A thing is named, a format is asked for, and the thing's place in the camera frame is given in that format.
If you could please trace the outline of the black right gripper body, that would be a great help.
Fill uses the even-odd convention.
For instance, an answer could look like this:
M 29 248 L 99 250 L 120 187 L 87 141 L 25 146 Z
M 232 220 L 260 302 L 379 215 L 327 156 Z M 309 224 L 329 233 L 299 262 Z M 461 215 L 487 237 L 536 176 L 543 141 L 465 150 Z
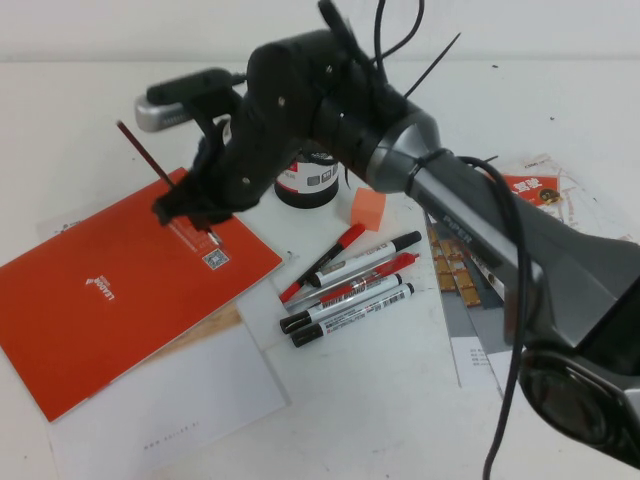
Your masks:
M 230 120 L 213 128 L 211 138 L 201 140 L 193 175 L 208 206 L 244 211 L 260 201 L 300 145 L 245 99 Z

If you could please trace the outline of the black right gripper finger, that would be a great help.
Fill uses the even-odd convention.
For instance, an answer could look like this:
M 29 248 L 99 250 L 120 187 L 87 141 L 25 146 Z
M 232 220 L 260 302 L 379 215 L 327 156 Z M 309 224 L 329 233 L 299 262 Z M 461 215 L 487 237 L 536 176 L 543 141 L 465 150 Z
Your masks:
M 152 212 L 162 226 L 168 226 L 177 218 L 186 218 L 192 226 L 200 226 L 199 197 L 196 195 L 194 177 L 191 171 L 180 171 L 180 176 L 174 181 L 169 175 L 162 180 L 167 184 L 168 191 L 159 196 L 152 205 Z
M 203 232 L 211 232 L 214 225 L 228 221 L 234 214 L 232 209 L 204 201 L 190 201 L 187 207 L 187 217 L 192 226 Z

